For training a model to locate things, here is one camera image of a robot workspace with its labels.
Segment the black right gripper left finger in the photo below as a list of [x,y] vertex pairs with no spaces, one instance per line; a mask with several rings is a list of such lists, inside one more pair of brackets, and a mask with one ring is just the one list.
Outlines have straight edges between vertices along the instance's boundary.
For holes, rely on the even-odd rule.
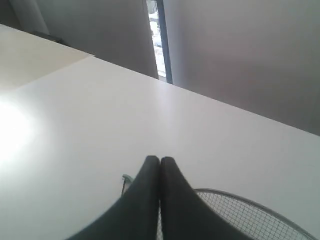
[[155,240],[159,220],[160,160],[149,155],[127,191],[70,240]]

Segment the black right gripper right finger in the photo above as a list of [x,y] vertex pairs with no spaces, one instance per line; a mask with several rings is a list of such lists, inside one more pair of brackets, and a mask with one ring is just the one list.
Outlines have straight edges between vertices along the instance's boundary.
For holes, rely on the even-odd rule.
[[214,213],[189,185],[176,161],[160,161],[160,208],[164,240],[249,240]]

